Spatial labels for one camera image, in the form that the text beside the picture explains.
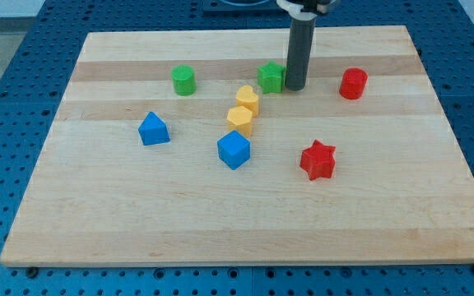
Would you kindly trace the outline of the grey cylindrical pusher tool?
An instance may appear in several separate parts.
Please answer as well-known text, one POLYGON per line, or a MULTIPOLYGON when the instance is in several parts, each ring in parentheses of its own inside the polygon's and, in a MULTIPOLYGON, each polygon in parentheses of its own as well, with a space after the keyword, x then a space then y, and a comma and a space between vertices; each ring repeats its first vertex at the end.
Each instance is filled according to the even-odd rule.
POLYGON ((305 87, 314 28, 315 19, 291 20, 285 77, 285 87, 289 90, 299 91, 305 87))

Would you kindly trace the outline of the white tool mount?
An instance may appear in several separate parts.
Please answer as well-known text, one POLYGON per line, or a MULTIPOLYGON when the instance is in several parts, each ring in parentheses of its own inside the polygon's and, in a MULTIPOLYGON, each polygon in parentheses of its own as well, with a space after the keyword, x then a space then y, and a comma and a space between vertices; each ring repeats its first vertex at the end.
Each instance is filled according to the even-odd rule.
POLYGON ((276 0, 279 8, 296 20, 313 20, 334 10, 340 0, 276 0))

